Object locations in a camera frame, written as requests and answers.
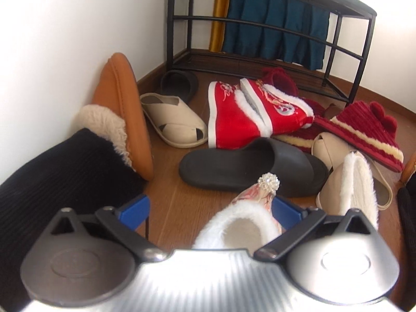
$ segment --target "fur lining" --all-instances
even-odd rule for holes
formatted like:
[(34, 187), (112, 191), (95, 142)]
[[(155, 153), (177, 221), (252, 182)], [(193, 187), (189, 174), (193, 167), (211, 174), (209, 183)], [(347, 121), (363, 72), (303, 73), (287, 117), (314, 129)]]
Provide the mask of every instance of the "fur lining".
[(292, 146), (301, 146), (303, 148), (312, 148), (312, 144), (314, 142), (314, 140), (307, 140), (304, 138), (293, 137), (289, 135), (276, 135), (272, 136), (272, 138), (276, 138)]
[(240, 88), (249, 106), (257, 112), (257, 114), (260, 116), (261, 120), (265, 124), (266, 128), (268, 128), (268, 130), (270, 131), (270, 134), (272, 134), (272, 120), (270, 119), (270, 116), (267, 113), (266, 108), (263, 105), (263, 102), (260, 100), (259, 96), (257, 96), (256, 92), (251, 86), (251, 83), (247, 79), (241, 79)]
[(295, 106), (298, 106), (306, 113), (306, 116), (308, 117), (314, 116), (312, 108), (305, 101), (303, 101), (303, 99), (300, 99), (299, 97), (287, 95), (283, 91), (276, 89), (274, 86), (271, 86), (270, 84), (263, 84), (263, 88), (266, 89), (269, 93), (272, 93), (274, 96), (286, 102), (294, 104)]
[(208, 119), (208, 147), (217, 147), (217, 103), (215, 102), (215, 86), (217, 81), (211, 82), (208, 87), (208, 104), (209, 104), (209, 119)]
[(193, 249), (224, 249), (224, 232), (236, 219), (250, 219), (261, 232), (261, 244), (266, 245), (279, 236), (272, 215), (263, 204), (251, 200), (239, 200), (218, 212), (199, 232)]
[(349, 153), (344, 159), (340, 190), (340, 214), (352, 207), (359, 208), (378, 229), (378, 206), (373, 176), (365, 157), (359, 152)]
[(272, 134), (271, 128), (268, 128), (263, 120), (261, 119), (260, 115), (250, 106), (247, 102), (247, 99), (244, 96), (244, 93), (241, 90), (234, 91), (234, 95), (236, 98), (237, 106), (243, 111), (243, 113), (251, 119), (257, 125), (257, 128), (260, 131), (261, 137), (270, 137)]
[(97, 136), (113, 143), (114, 150), (123, 158), (124, 164), (132, 167), (126, 148), (126, 122), (110, 109), (96, 104), (81, 108), (75, 117), (78, 130), (87, 128)]
[(398, 159), (400, 162), (403, 163), (403, 153), (396, 147), (391, 146), (387, 143), (380, 142), (374, 138), (368, 137), (366, 134), (362, 133), (361, 131), (355, 130), (353, 127), (345, 124), (344, 122), (339, 121), (336, 117), (330, 120), (332, 123), (340, 126), (341, 128), (353, 133), (354, 135), (358, 136), (358, 138), (362, 139), (364, 142), (376, 147), (377, 149), (384, 151), (385, 153), (392, 155), (394, 158)]

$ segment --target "yellow curtain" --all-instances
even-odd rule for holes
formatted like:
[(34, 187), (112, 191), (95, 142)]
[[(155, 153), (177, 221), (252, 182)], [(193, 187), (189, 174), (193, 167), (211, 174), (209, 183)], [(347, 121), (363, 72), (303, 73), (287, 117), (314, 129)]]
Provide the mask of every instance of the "yellow curtain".
[[(214, 12), (215, 17), (227, 17), (228, 4), (230, 0), (215, 0)], [(225, 22), (212, 21), (211, 40), (209, 43), (209, 51), (220, 52), (223, 47), (225, 32)]]

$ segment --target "shoe rack shelf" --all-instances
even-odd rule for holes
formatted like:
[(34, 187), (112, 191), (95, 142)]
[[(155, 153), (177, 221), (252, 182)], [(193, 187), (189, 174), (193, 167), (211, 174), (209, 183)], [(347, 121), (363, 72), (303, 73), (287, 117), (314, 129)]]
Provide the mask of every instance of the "shoe rack shelf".
[[(192, 71), (201, 71), (201, 72), (207, 72), (207, 73), (214, 73), (214, 74), (224, 74), (224, 75), (230, 75), (230, 76), (236, 76), (236, 77), (252, 77), (252, 78), (258, 78), (258, 76), (246, 76), (235, 72), (228, 72), (226, 70), (221, 70), (221, 67), (215, 67), (215, 68), (201, 68), (201, 66), (189, 64), (191, 62), (192, 56), (211, 56), (211, 57), (218, 57), (218, 58), (228, 58), (231, 60), (239, 60), (239, 61), (245, 61), (245, 62), (253, 62), (253, 63), (260, 63), (265, 64), (268, 66), (280, 66), (280, 61), (272, 61), (267, 60), (267, 63), (265, 63), (265, 60), (262, 59), (252, 59), (246, 56), (239, 56), (239, 55), (230, 55), (225, 53), (211, 53), (208, 51), (195, 51), (192, 50), (192, 25), (193, 21), (220, 21), (220, 22), (235, 22), (240, 24), (248, 24), (251, 26), (259, 26), (267, 29), (274, 29), (278, 31), (282, 31), (284, 33), (288, 34), (294, 34), (298, 35), (304, 38), (307, 38), (309, 40), (314, 40), (319, 43), (323, 43), (331, 48), (331, 52), (329, 55), (328, 64), (325, 70), (325, 73), (322, 77), (319, 77), (322, 80), (321, 86), (323, 88), (313, 88), (308, 85), (302, 85), (298, 84), (298, 88), (302, 90), (311, 91), (314, 93), (318, 93), (321, 95), (325, 95), (328, 97), (331, 97), (332, 99), (337, 99), (340, 101), (345, 102), (346, 104), (350, 104), (354, 101), (355, 95), (357, 93), (365, 64), (367, 62), (368, 53), (370, 50), (371, 40), (373, 37), (373, 31), (374, 31), (374, 23), (376, 20), (377, 13), (375, 10), (373, 10), (371, 7), (367, 6), (363, 2), (359, 0), (300, 0), (304, 1), (306, 3), (321, 7), (323, 9), (326, 9), (334, 14), (337, 15), (337, 21), (336, 21), (336, 27), (335, 27), (335, 33), (334, 33), (334, 39), (332, 42), (328, 42), (326, 40), (322, 40), (319, 38), (315, 38), (300, 32), (270, 26), (267, 24), (261, 24), (257, 22), (250, 22), (250, 21), (244, 21), (244, 20), (235, 20), (235, 19), (229, 19), (229, 18), (222, 18), (222, 17), (213, 17), (213, 16), (197, 16), (193, 14), (193, 2), (194, 0), (189, 0), (189, 6), (188, 6), (188, 15), (176, 15), (174, 13), (174, 5), (175, 0), (168, 0), (168, 15), (167, 15), (167, 70), (171, 69), (180, 69), (180, 70), (192, 70)], [(368, 27), (367, 27), (367, 35), (365, 38), (365, 43), (363, 46), (362, 54), (358, 55), (356, 53), (353, 53), (352, 51), (349, 51), (343, 47), (340, 47), (338, 45), (338, 38), (340, 37), (340, 31), (341, 31), (341, 24), (342, 19), (344, 17), (348, 18), (363, 18), (368, 20)], [(173, 24), (176, 20), (186, 20), (188, 22), (188, 32), (187, 32), (187, 46), (186, 50), (182, 55), (175, 58), (173, 57)], [(332, 68), (332, 64), (334, 62), (335, 52), (341, 51), (345, 53), (346, 55), (349, 55), (351, 57), (354, 57), (359, 61), (357, 73), (352, 85), (352, 88), (350, 90), (350, 93), (347, 95), (343, 91), (341, 91), (335, 83), (333, 83), (330, 79), (330, 72)], [(304, 68), (296, 68), (295, 65), (292, 65), (290, 68), (287, 67), (287, 65), (284, 66), (285, 69), (288, 70), (294, 70), (300, 74), (304, 75), (310, 75), (313, 77), (317, 77), (317, 74), (313, 71), (306, 70)]]

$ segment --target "red embroidered shoe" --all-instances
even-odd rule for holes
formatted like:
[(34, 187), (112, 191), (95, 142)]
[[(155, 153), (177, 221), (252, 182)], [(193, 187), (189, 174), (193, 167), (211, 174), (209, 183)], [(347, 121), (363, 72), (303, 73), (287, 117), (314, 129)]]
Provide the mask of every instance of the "red embroidered shoe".
[(240, 88), (273, 135), (311, 126), (313, 110), (302, 99), (261, 81), (241, 79)]
[(270, 137), (272, 134), (261, 117), (250, 107), (240, 86), (211, 82), (208, 102), (210, 148), (239, 149), (257, 137)]

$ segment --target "white wall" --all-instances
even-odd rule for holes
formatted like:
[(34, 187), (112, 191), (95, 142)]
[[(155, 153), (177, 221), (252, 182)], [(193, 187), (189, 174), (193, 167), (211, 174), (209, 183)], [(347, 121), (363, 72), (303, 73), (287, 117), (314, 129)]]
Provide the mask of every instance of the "white wall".
[(165, 15), (165, 0), (0, 0), (0, 183), (71, 134), (114, 52), (137, 79), (164, 62)]
[[(361, 85), (416, 111), (416, 0), (361, 0), (378, 14), (373, 41)], [(214, 0), (195, 0), (194, 14), (212, 15)], [(328, 41), (335, 30), (331, 15)], [(339, 45), (361, 54), (368, 22), (344, 18)], [(207, 49), (209, 22), (194, 22), (193, 47)], [(330, 48), (325, 53), (324, 67)], [(358, 61), (337, 52), (331, 74), (353, 81)]]

